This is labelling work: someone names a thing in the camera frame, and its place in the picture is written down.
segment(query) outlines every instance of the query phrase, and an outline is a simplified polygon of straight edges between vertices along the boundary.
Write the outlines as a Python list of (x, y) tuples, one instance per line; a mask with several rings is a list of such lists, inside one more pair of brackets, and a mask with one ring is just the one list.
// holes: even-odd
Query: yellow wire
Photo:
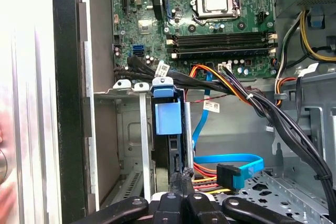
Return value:
[(211, 180), (215, 180), (217, 179), (217, 177), (212, 177), (212, 178), (203, 178), (203, 179), (198, 179), (198, 180), (193, 180), (193, 183), (199, 183), (199, 182), (207, 182), (207, 181), (211, 181)]
[(227, 191), (230, 191), (230, 189), (220, 189), (220, 190), (215, 190), (215, 191), (208, 191), (207, 194), (220, 194), (220, 193), (225, 193)]
[(306, 19), (305, 19), (305, 15), (306, 15), (307, 11), (303, 12), (300, 18), (300, 28), (301, 28), (301, 35), (302, 35), (302, 40), (304, 45), (306, 46), (307, 50), (314, 55), (316, 58), (320, 59), (320, 60), (328, 60), (328, 61), (336, 61), (336, 58), (331, 58), (331, 57), (327, 57), (327, 56), (323, 56), (323, 55), (319, 55), (317, 53), (315, 53), (308, 42), (307, 39), (307, 31), (306, 31)]

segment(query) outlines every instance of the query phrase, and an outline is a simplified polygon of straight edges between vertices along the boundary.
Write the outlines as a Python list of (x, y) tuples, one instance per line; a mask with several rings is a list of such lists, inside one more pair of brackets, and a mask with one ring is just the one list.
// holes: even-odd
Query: black wire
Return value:
[(296, 81), (295, 101), (296, 101), (296, 112), (298, 115), (296, 123), (299, 124), (302, 110), (302, 77), (298, 77)]

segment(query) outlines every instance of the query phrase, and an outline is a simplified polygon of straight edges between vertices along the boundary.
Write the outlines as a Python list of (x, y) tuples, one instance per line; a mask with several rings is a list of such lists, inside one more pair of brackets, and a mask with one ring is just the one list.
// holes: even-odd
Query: cable connector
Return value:
[(223, 186), (224, 188), (228, 188), (230, 190), (237, 190), (240, 188), (234, 187), (234, 179), (233, 176), (240, 177), (241, 170), (232, 165), (217, 165), (217, 184), (219, 186)]
[(327, 179), (332, 179), (332, 175), (324, 175), (324, 176), (320, 176), (320, 175), (315, 175), (314, 176), (315, 180), (327, 180)]

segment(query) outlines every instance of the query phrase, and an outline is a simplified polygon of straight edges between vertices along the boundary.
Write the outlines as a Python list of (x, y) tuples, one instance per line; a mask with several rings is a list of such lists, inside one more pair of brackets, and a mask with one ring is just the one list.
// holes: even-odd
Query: red wire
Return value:
[(218, 186), (217, 184), (194, 186), (194, 189), (202, 189), (202, 188), (217, 187), (217, 186)]
[(196, 166), (194, 166), (194, 169), (195, 169), (196, 171), (198, 171), (200, 174), (204, 175), (204, 176), (207, 176), (207, 177), (216, 177), (215, 174), (209, 174), (209, 173), (206, 173), (206, 172), (200, 170), (199, 168), (197, 168)]

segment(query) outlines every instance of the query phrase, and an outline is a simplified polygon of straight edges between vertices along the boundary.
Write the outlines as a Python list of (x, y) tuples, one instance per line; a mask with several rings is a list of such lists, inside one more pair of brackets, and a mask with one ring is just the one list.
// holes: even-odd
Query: sata port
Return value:
[(144, 51), (145, 46), (144, 45), (133, 45), (133, 51)]
[(144, 57), (145, 53), (144, 51), (133, 51), (133, 54), (138, 57)]

